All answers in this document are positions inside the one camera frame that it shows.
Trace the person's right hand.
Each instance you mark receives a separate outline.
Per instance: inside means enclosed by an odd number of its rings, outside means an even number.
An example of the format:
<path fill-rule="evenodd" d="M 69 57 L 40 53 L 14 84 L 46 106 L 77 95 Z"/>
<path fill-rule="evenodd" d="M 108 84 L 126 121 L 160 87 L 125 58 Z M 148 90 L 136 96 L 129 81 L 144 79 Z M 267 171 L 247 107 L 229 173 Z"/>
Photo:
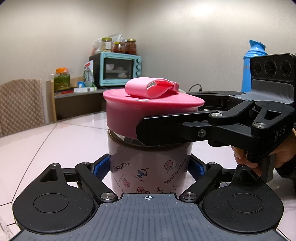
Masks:
<path fill-rule="evenodd" d="M 247 160 L 246 153 L 239 148 L 231 147 L 237 164 L 246 165 L 252 169 L 258 176 L 262 175 L 262 168 L 257 163 Z M 290 161 L 295 156 L 295 129 L 289 137 L 278 146 L 271 155 L 275 155 L 274 168 L 280 168 L 285 162 Z"/>

